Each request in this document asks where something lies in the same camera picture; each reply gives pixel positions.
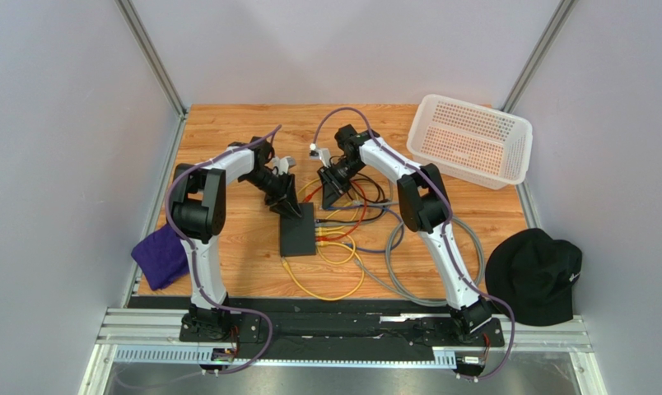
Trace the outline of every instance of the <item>plastic basket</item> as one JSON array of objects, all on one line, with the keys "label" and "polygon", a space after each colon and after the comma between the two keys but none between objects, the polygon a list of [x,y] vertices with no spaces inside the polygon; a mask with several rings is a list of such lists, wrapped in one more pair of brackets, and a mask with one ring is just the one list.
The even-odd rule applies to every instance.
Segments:
[{"label": "plastic basket", "polygon": [[440,95],[423,98],[407,148],[423,165],[491,189],[520,184],[529,168],[533,128],[511,114]]}]

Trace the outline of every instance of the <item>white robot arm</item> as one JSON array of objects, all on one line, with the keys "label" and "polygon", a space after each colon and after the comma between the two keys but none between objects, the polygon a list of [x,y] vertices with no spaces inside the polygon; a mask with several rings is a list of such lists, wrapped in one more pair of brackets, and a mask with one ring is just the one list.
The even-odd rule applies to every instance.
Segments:
[{"label": "white robot arm", "polygon": [[[491,319],[490,309],[456,271],[457,267],[460,272],[468,273],[455,243],[452,224],[445,227],[445,239],[455,258],[455,265],[444,246],[443,223],[447,219],[447,208],[417,174],[419,169],[446,195],[438,169],[434,165],[421,166],[405,158],[389,147],[377,133],[373,133],[375,139],[368,131],[357,133],[351,125],[338,130],[335,138],[338,147],[343,150],[343,156],[335,164],[322,160],[324,167],[318,172],[324,192],[322,207],[330,207],[345,194],[351,186],[351,177],[365,165],[378,169],[390,182],[397,184],[402,219],[411,231],[418,233],[431,253],[445,288],[445,300],[455,310],[454,318],[461,322],[463,332],[475,332]],[[328,150],[313,146],[311,156],[323,159],[328,156]],[[421,196],[418,192],[420,188],[426,188],[428,192]]]},{"label": "white robot arm", "polygon": [[[175,224],[194,243],[195,265],[191,248],[187,241],[181,243],[187,252],[192,281],[192,304],[200,309],[215,309],[226,299],[226,287],[221,281],[219,258],[219,234],[226,219],[226,186],[234,180],[249,181],[263,190],[265,203],[282,216],[299,217],[301,211],[296,199],[294,175],[289,169],[295,165],[290,156],[274,157],[269,142],[263,142],[252,149],[228,148],[231,153],[216,163],[205,165],[192,173],[187,182],[176,186],[171,201],[171,214]],[[274,171],[265,166],[272,161]],[[175,177],[191,165],[178,165]],[[188,193],[202,192],[202,201],[189,199]]]},{"label": "white robot arm", "polygon": [[[390,149],[391,147],[386,146],[385,141],[382,137],[377,137],[377,140],[380,144],[385,144],[385,149]],[[397,151],[394,151],[398,156],[402,156]],[[403,176],[410,176],[415,173],[414,170],[409,169],[406,165],[401,165],[393,157],[387,154],[385,151],[381,150],[378,146],[378,143],[373,140],[366,141],[362,146],[360,146],[360,157],[363,163],[378,169],[382,175],[387,177],[395,184]],[[421,167],[420,164],[406,160],[409,164],[414,165],[415,167]],[[459,277],[458,273],[455,271],[448,252],[443,246],[443,239],[441,238],[441,225],[436,225],[433,227],[431,232],[419,231],[417,232],[419,237],[423,240],[424,244],[428,248],[428,251],[431,253],[431,258],[436,264],[438,273],[441,275],[441,280],[443,281],[443,287],[445,288],[445,299],[448,302],[448,305],[453,309],[462,309],[468,307],[478,301],[479,295],[474,290],[468,288],[463,280]],[[452,224],[448,225],[446,228],[446,234],[448,240],[450,241],[449,248],[453,251],[453,256],[458,261],[458,268],[461,272],[467,273],[468,270],[465,267],[463,258],[460,255],[458,246],[455,244],[455,237],[453,237],[453,226]]]}]

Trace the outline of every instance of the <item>black hat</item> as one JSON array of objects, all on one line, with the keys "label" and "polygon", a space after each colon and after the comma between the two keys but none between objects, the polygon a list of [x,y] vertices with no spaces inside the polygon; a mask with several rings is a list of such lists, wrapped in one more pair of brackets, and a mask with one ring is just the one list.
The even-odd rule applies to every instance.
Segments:
[{"label": "black hat", "polygon": [[572,286],[581,268],[582,251],[574,244],[527,229],[496,247],[485,282],[490,295],[511,306],[516,322],[545,327],[572,319]]}]

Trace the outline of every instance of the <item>white wall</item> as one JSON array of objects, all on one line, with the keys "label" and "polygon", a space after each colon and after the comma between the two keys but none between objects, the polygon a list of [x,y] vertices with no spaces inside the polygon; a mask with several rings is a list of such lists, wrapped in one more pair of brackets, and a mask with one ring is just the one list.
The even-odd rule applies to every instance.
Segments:
[{"label": "white wall", "polygon": [[193,103],[500,107],[558,0],[135,0]]},{"label": "white wall", "polygon": [[662,393],[662,2],[578,2],[515,113],[609,393]]},{"label": "white wall", "polygon": [[175,127],[114,2],[0,2],[0,393],[78,390]]}]

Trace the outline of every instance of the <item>wooden table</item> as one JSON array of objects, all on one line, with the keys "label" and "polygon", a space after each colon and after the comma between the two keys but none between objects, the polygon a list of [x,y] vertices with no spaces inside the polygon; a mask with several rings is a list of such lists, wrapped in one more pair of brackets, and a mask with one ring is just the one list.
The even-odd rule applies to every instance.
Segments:
[{"label": "wooden table", "polygon": [[[309,159],[309,144],[319,121],[338,105],[194,105],[175,163],[198,163],[226,149],[232,142],[248,142],[252,136],[263,136],[279,123],[282,131],[275,137],[278,156],[292,156],[297,166],[297,188],[318,178],[316,170],[320,163]],[[394,149],[411,158],[406,148],[408,130],[411,126],[416,105],[357,105],[371,121],[371,125]],[[358,132],[365,130],[361,119],[346,111],[334,115],[324,126],[319,136],[319,146],[331,149],[332,155],[340,150],[333,135],[338,128],[352,123]],[[386,179],[379,172],[366,167],[362,173],[370,175],[388,189]],[[526,224],[515,188],[502,190],[479,187],[444,176],[455,215],[463,219],[478,234],[485,255],[505,238],[525,229]],[[375,190],[366,188],[370,196]],[[221,233],[221,271],[230,295],[255,297],[306,297],[297,288],[282,268],[278,252],[278,215],[270,212],[263,204],[263,194],[249,183],[234,182],[226,190],[226,225]],[[313,202],[320,202],[320,193]],[[326,216],[317,211],[317,217]],[[350,216],[339,213],[338,217]],[[161,212],[158,226],[165,224]],[[382,249],[389,232],[396,226],[393,216],[361,226],[352,236],[359,246],[367,249]],[[466,266],[472,276],[478,270],[478,260],[472,240],[467,233],[455,226],[455,238]],[[330,258],[347,256],[340,249],[326,248]],[[376,275],[389,282],[383,254],[361,253],[365,265]],[[361,270],[352,261],[334,266],[318,255],[289,259],[299,281],[311,291],[328,297],[343,295],[358,282]],[[407,231],[404,241],[393,253],[393,266],[399,279],[416,295],[426,298],[444,296],[441,279],[423,242]],[[139,295],[190,295],[189,276],[184,276],[173,285],[152,291],[147,279],[143,278],[138,288]],[[366,278],[354,298],[392,298],[397,296]]]}]

